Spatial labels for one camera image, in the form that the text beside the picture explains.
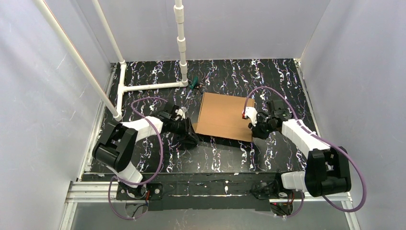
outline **cable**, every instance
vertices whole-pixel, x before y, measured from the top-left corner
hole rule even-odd
[[[148,190],[147,197],[145,198],[145,205],[146,205],[146,206],[148,206],[148,198],[149,198],[149,190]]]
[[[299,211],[300,210],[302,210],[302,207],[303,207],[303,203],[305,202],[305,196],[303,195],[303,192],[302,191],[300,191],[300,195],[302,196],[302,200],[300,201],[300,206],[299,206],[299,208],[294,212],[294,213],[292,213],[291,215],[288,215],[288,216],[286,216],[287,218],[289,217],[294,217],[296,214],[298,214],[299,213]]]
[[[292,191],[292,201],[291,202],[286,202],[286,204],[291,205],[291,204],[293,204],[293,201],[294,201],[294,193]]]
[[[108,191],[109,205],[110,205],[112,211],[114,212],[114,214],[115,214],[116,216],[120,217],[121,219],[125,219],[125,220],[132,220],[132,219],[134,219],[134,218],[133,218],[133,217],[131,217],[131,218],[130,218],[130,217],[124,217],[124,216],[120,215],[120,213],[118,213],[118,212],[114,209],[113,204],[112,204],[112,201],[111,201],[111,198],[110,198],[110,193],[111,193],[111,189],[112,189],[113,180],[114,180],[114,179],[120,180],[120,181],[122,181],[123,183],[129,184],[129,185],[144,185],[144,184],[147,184],[147,183],[151,182],[151,181],[157,176],[157,174],[159,173],[159,170],[160,170],[160,168],[161,168],[162,161],[163,161],[163,143],[162,143],[161,136],[159,135],[158,129],[155,127],[155,125],[154,125],[152,122],[150,122],[148,119],[146,119],[145,116],[144,116],[142,113],[138,112],[138,111],[135,110],[135,108],[134,108],[134,103],[139,102],[139,101],[143,101],[143,100],[147,100],[147,99],[160,99],[160,100],[163,100],[163,101],[165,101],[165,102],[167,102],[167,100],[165,100],[165,99],[163,99],[163,98],[159,98],[159,97],[146,97],[146,98],[141,98],[141,99],[135,100],[135,101],[133,101],[133,102],[131,103],[131,108],[133,109],[133,111],[134,111],[135,113],[137,113],[138,115],[140,115],[142,118],[144,118],[144,119],[149,123],[149,125],[154,129],[155,133],[157,134],[158,141],[159,141],[159,147],[160,147],[160,152],[159,152],[159,153],[160,153],[160,159],[159,159],[159,164],[158,164],[158,167],[157,167],[157,170],[155,171],[155,173],[151,176],[151,178],[149,178],[148,180],[146,180],[146,181],[144,181],[144,182],[133,183],[133,182],[130,182],[130,181],[127,181],[127,180],[118,178],[118,177],[115,176],[115,175],[111,178],[110,184],[109,184],[109,191]]]
[[[277,216],[276,214],[273,214],[273,215],[272,215],[272,214],[263,213],[263,212],[257,212],[257,211],[253,211],[253,212],[259,213],[259,214],[262,214],[262,215],[266,215],[266,216],[271,216],[271,217],[280,217],[280,218],[282,218],[282,219],[294,217],[296,214],[298,214],[298,213],[300,212],[300,210],[302,210],[303,203],[305,202],[305,199],[304,199],[305,196],[304,196],[304,194],[303,194],[302,191],[300,191],[300,195],[302,196],[302,200],[301,200],[301,202],[300,202],[300,206],[299,206],[298,209],[297,209],[294,213],[292,213],[291,215],[288,215],[288,216]]]
[[[366,187],[366,182],[365,182],[365,177],[364,175],[361,173],[361,170],[359,169],[358,165],[354,162],[354,160],[342,149],[340,149],[338,146],[336,146],[335,144],[331,143],[330,141],[323,139],[319,136],[317,136],[316,134],[310,132],[307,128],[303,127],[302,124],[297,121],[297,123],[301,126],[301,128],[306,131],[308,134],[310,134],[312,137],[326,143],[327,145],[333,147],[335,150],[339,151],[341,154],[343,154],[348,161],[352,164],[352,166],[354,167],[355,171],[357,171],[358,176],[361,179],[361,185],[362,185],[362,198],[361,198],[361,202],[353,209],[343,209],[341,207],[336,206],[335,204],[333,204],[333,202],[331,202],[325,195],[322,196],[329,204],[331,204],[333,207],[335,207],[336,209],[343,211],[343,212],[356,212],[358,210],[360,210],[362,208],[362,206],[364,206],[365,201],[367,199],[367,187]]]
[[[111,198],[110,198],[110,192],[111,192],[111,190],[112,190],[112,184],[113,184],[113,180],[114,180],[114,179],[117,179],[117,177],[116,177],[116,176],[113,176],[113,177],[111,178],[110,184],[109,184],[109,191],[107,192],[107,199],[109,200],[110,208],[112,209],[112,211],[114,212],[114,214],[115,214],[116,216],[120,217],[121,219],[132,220],[132,219],[134,219],[133,217],[124,217],[124,216],[122,216],[120,213],[118,213],[118,212],[114,209],[114,207],[113,207],[113,204],[112,204],[112,201],[111,201]]]
[[[259,89],[268,89],[268,90],[272,90],[274,93],[276,93],[278,96],[280,96],[282,98],[283,101],[285,101],[285,103],[289,106],[289,109],[291,110],[293,117],[295,118],[295,120],[297,120],[297,115],[296,112],[293,110],[292,105],[285,99],[284,96],[282,96],[282,94],[280,94],[278,91],[276,91],[275,89],[268,87],[268,86],[259,86],[255,89],[253,89],[247,96],[247,98],[245,99],[245,103],[244,103],[244,110],[242,112],[242,115],[245,116],[245,109],[247,108],[247,103],[248,103],[248,99],[249,97],[257,90]]]
[[[279,205],[275,205],[275,204],[273,204],[273,203],[271,203],[271,205],[273,206],[273,207],[277,207],[280,211],[282,211],[285,215],[289,215],[289,214],[287,214],[286,212],[285,212],[285,210],[283,210]]]
[[[298,120],[297,115],[296,115],[295,111],[293,110],[292,105],[285,99],[285,97],[283,97],[283,96],[282,96],[280,93],[278,93],[275,89],[273,89],[273,88],[271,88],[271,87],[268,87],[268,86],[260,86],[260,87],[257,87],[257,88],[255,88],[254,90],[252,90],[252,91],[248,94],[247,98],[245,99],[243,115],[245,115],[245,109],[246,109],[246,107],[247,107],[247,102],[248,102],[249,97],[250,97],[255,91],[257,91],[257,90],[259,90],[259,89],[262,89],[262,88],[266,88],[266,89],[272,90],[274,93],[276,93],[278,96],[280,96],[280,97],[285,101],[285,103],[289,106],[290,110],[292,111],[292,114],[293,114],[294,119],[295,119],[295,120]],[[317,136],[316,134],[312,133],[310,130],[308,130],[307,128],[305,128],[305,127],[303,126],[303,124],[301,124],[299,121],[297,121],[297,123],[300,125],[300,127],[301,127],[304,131],[306,131],[306,132],[307,132],[308,134],[310,134],[312,137],[314,137],[314,138],[316,138],[316,139],[318,139],[318,140],[320,140],[320,141],[322,141],[322,142],[328,144],[329,146],[331,146],[332,148],[334,148],[335,150],[337,150],[338,152],[340,152],[341,154],[343,154],[344,157],[346,157],[347,160],[352,164],[352,166],[354,167],[355,171],[357,171],[358,176],[360,177],[361,185],[362,185],[362,198],[361,198],[361,202],[360,202],[360,203],[358,204],[358,206],[356,206],[355,208],[353,208],[353,209],[343,209],[343,208],[338,207],[338,206],[336,206],[335,204],[333,204],[333,202],[331,202],[326,196],[322,196],[322,197],[323,197],[331,206],[335,207],[336,209],[338,209],[338,210],[340,210],[340,211],[343,211],[343,212],[356,212],[356,211],[360,210],[360,209],[364,206],[365,201],[366,201],[366,199],[367,199],[367,187],[366,187],[365,177],[363,176],[363,174],[361,173],[360,169],[358,168],[358,165],[354,162],[354,160],[353,160],[345,151],[343,151],[342,149],[340,149],[337,145],[334,145],[333,143],[329,142],[328,140],[325,140],[325,139],[323,139],[323,138]]]
[[[143,216],[143,214],[144,214],[145,212],[141,213],[138,217],[134,217],[135,214],[137,213],[138,209],[139,209],[140,207],[144,207],[144,206],[147,206],[147,205],[140,205],[140,206],[138,206],[138,207],[136,208],[136,210],[135,210],[135,212],[134,212],[134,214],[133,214],[132,217],[135,218],[135,219],[138,219],[138,218],[140,218],[141,216]]]

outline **black table surface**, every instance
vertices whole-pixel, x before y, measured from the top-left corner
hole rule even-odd
[[[180,81],[178,61],[130,62],[124,84],[126,86]],[[117,68],[110,90],[110,99],[117,102],[117,86],[120,69]],[[195,76],[203,83],[203,92],[246,97],[259,86],[270,86],[280,92],[292,104],[298,117],[312,130],[315,125],[293,59],[236,59],[188,61],[188,78]],[[124,93],[123,122],[140,119],[131,109],[131,103],[139,98],[155,96],[167,99],[188,109],[187,116],[197,122],[203,95],[198,90],[169,88]],[[265,102],[277,97],[268,90],[254,94],[256,109],[267,112]],[[145,115],[163,108],[160,100],[140,102],[136,109]],[[113,120],[106,110],[101,125]],[[267,140],[254,138],[253,142],[201,136],[193,149],[179,149],[173,134],[161,135],[164,143],[162,173],[238,173],[278,172],[304,170],[305,157],[288,138],[271,133]],[[153,173],[159,162],[159,144],[155,136],[137,142],[132,163],[140,172]],[[111,173],[102,163],[93,159],[91,173]]]

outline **purple cable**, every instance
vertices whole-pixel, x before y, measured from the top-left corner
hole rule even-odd
[[[142,118],[145,118],[145,116],[144,116],[142,113],[138,112],[138,111],[134,108],[134,103],[137,103],[137,102],[140,102],[140,101],[143,101],[143,100],[147,100],[147,99],[160,99],[160,100],[163,100],[163,101],[167,102],[167,100],[165,100],[165,99],[163,99],[163,98],[160,98],[160,97],[145,97],[145,98],[141,98],[141,99],[138,99],[138,100],[133,101],[133,102],[131,103],[131,108],[133,109],[133,111],[134,111],[136,114],[140,115]],[[146,181],[143,181],[143,182],[140,182],[140,183],[134,183],[134,182],[131,182],[131,181],[128,181],[128,180],[124,180],[124,179],[118,178],[120,181],[124,182],[125,184],[129,184],[129,185],[144,185],[144,184],[147,184],[147,183],[151,182],[151,181],[158,175],[158,173],[159,173],[159,171],[160,171],[160,169],[161,169],[161,165],[162,165],[162,162],[163,162],[163,159],[164,159],[164,150],[163,150],[162,139],[161,139],[161,136],[159,135],[159,131],[158,131],[158,129],[155,127],[155,125],[154,125],[152,122],[150,122],[148,119],[145,118],[145,120],[146,120],[146,121],[149,123],[149,125],[154,129],[154,131],[155,131],[155,133],[157,134],[157,137],[158,137],[159,148],[160,148],[160,150],[159,150],[159,153],[160,153],[159,164],[158,164],[158,167],[157,167],[157,170],[155,171],[155,173],[151,176],[151,178],[149,178],[149,179],[146,180]]]
[[[367,189],[366,189],[366,183],[365,183],[365,177],[364,175],[361,173],[361,170],[358,168],[358,165],[354,162],[354,160],[342,149],[340,149],[337,145],[331,143],[330,141],[323,139],[319,136],[317,136],[316,134],[313,134],[310,130],[308,130],[307,128],[305,128],[304,126],[302,126],[302,124],[297,121],[297,124],[308,134],[310,134],[312,137],[326,143],[327,145],[333,147],[335,150],[339,151],[341,154],[343,154],[348,161],[352,164],[352,166],[354,167],[355,171],[357,171],[358,176],[361,179],[361,185],[362,185],[362,198],[361,198],[361,202],[360,204],[358,204],[358,206],[356,206],[353,209],[343,209],[341,207],[336,206],[335,204],[333,204],[333,202],[331,202],[326,196],[322,196],[329,204],[331,204],[333,207],[335,207],[336,209],[343,211],[343,212],[356,212],[358,210],[360,210],[362,208],[362,206],[364,206],[365,201],[367,199]]]
[[[304,203],[304,201],[305,201],[305,199],[304,199],[305,196],[303,195],[303,192],[302,192],[302,191],[300,192],[300,195],[302,196],[302,200],[301,200],[301,202],[300,202],[299,208],[298,208],[294,213],[292,213],[292,214],[286,216],[287,218],[289,218],[289,217],[294,217],[296,214],[299,213],[300,210],[302,210],[303,203]]]
[[[280,94],[278,91],[276,91],[275,89],[273,89],[273,88],[271,88],[271,87],[268,87],[268,86],[259,86],[259,87],[255,88],[255,89],[253,89],[253,90],[248,94],[247,98],[245,99],[244,110],[243,110],[243,112],[242,112],[242,115],[245,115],[245,109],[246,109],[246,107],[247,107],[247,103],[248,103],[249,97],[250,97],[255,91],[257,91],[257,90],[259,90],[259,89],[272,90],[274,93],[276,93],[278,96],[280,96],[280,98],[282,98],[282,100],[285,101],[285,103],[289,106],[289,109],[291,110],[291,112],[292,112],[293,117],[295,118],[295,120],[297,120],[297,115],[296,115],[295,111],[293,110],[292,105],[285,99],[284,96],[282,96],[282,94]]]
[[[160,99],[160,100],[163,100],[163,101],[167,102],[167,100],[165,100],[165,99],[163,99],[163,98],[160,98],[160,97],[146,97],[146,98],[141,98],[141,99],[138,99],[138,100],[133,101],[133,102],[131,103],[131,108],[133,109],[133,111],[134,111],[136,114],[140,115],[142,118],[145,118],[145,116],[144,116],[142,113],[138,112],[138,111],[134,108],[134,103],[139,102],[139,101],[143,101],[143,100],[147,100],[147,99]],[[143,184],[147,184],[147,183],[151,182],[151,181],[157,176],[157,174],[158,174],[159,171],[160,171],[160,168],[161,168],[161,165],[162,165],[162,161],[163,161],[163,156],[164,156],[164,154],[163,154],[163,152],[164,152],[164,151],[163,151],[163,143],[162,143],[161,136],[159,135],[159,131],[158,131],[158,129],[155,127],[155,125],[154,125],[152,122],[150,122],[150,121],[149,121],[148,119],[146,119],[146,118],[145,118],[145,120],[146,120],[146,121],[149,123],[149,125],[154,129],[155,133],[157,134],[158,140],[159,140],[160,159],[159,159],[159,164],[158,164],[157,170],[155,171],[154,175],[151,176],[151,178],[149,178],[148,180],[146,180],[146,181],[144,181],[144,182],[140,182],[140,183],[133,183],[133,182],[130,182],[130,181],[127,181],[127,180],[118,178],[117,176],[113,176],[113,177],[111,178],[111,180],[110,180],[109,191],[108,191],[109,205],[110,205],[112,211],[114,212],[114,214],[115,214],[116,216],[120,217],[121,219],[125,219],[125,220],[132,220],[132,219],[139,218],[139,217],[143,216],[145,213],[142,213],[141,215],[139,215],[139,216],[136,217],[136,218],[133,218],[133,217],[124,217],[124,216],[120,215],[120,213],[118,213],[118,212],[114,209],[113,204],[112,204],[111,199],[110,199],[110,192],[111,192],[111,189],[112,189],[113,180],[114,180],[114,179],[117,179],[117,180],[120,180],[120,181],[122,181],[122,182],[124,182],[124,183],[126,183],[126,184],[129,184],[129,185],[143,185]]]
[[[275,89],[273,89],[273,88],[271,88],[271,87],[268,87],[268,86],[260,86],[260,87],[257,87],[257,88],[255,88],[254,90],[252,90],[252,91],[248,94],[247,98],[245,99],[243,115],[245,114],[245,109],[246,109],[246,107],[247,107],[247,102],[248,102],[249,97],[250,97],[255,91],[257,91],[257,90],[259,90],[259,89],[262,89],[262,88],[266,88],[266,89],[272,90],[274,93],[276,93],[278,96],[280,96],[280,97],[285,101],[285,103],[289,106],[290,110],[292,111],[292,114],[293,114],[294,119],[295,119],[295,120],[298,120],[298,117],[297,117],[295,111],[293,110],[292,105],[285,99],[285,97],[283,97],[283,96],[282,96],[280,93],[278,93]],[[361,185],[362,185],[362,198],[361,198],[361,202],[358,204],[358,206],[356,206],[356,207],[353,208],[353,209],[343,209],[343,208],[338,207],[338,206],[336,206],[335,204],[333,204],[333,202],[331,202],[326,196],[322,196],[322,197],[323,197],[331,206],[335,207],[336,209],[338,209],[338,210],[340,210],[340,211],[343,211],[343,212],[356,212],[356,211],[360,210],[360,209],[362,208],[362,206],[364,206],[365,201],[366,201],[366,199],[367,199],[367,187],[366,187],[365,177],[364,177],[364,175],[361,173],[361,171],[360,171],[358,165],[354,162],[354,160],[353,160],[346,152],[344,152],[342,149],[340,149],[337,145],[334,145],[333,143],[329,142],[328,140],[325,140],[325,139],[323,139],[323,138],[317,136],[316,134],[313,134],[310,130],[308,130],[307,128],[303,127],[302,124],[301,124],[299,121],[297,121],[297,124],[299,124],[299,126],[300,126],[304,131],[306,131],[308,134],[311,134],[311,136],[313,136],[314,138],[316,138],[316,139],[318,139],[318,140],[320,140],[320,141],[322,141],[322,142],[328,144],[329,146],[333,147],[335,150],[337,150],[337,151],[339,151],[341,154],[343,154],[344,157],[346,157],[347,160],[352,164],[352,166],[354,167],[355,171],[357,171],[358,176],[359,176],[360,179],[361,179]]]
[[[117,177],[116,177],[116,176],[113,176],[113,177],[111,178],[110,184],[109,184],[108,197],[107,197],[107,199],[109,200],[110,208],[112,209],[112,211],[114,212],[114,214],[115,214],[116,216],[120,217],[121,219],[125,219],[125,220],[138,219],[138,218],[140,218],[141,216],[145,215],[146,212],[143,212],[143,213],[141,213],[141,215],[139,215],[139,216],[137,216],[137,217],[125,217],[125,216],[122,216],[120,213],[118,213],[118,212],[114,209],[113,204],[112,204],[112,200],[111,200],[111,198],[110,198],[110,192],[111,192],[111,190],[112,190],[112,184],[113,184],[113,180],[114,180],[114,179],[117,180]]]

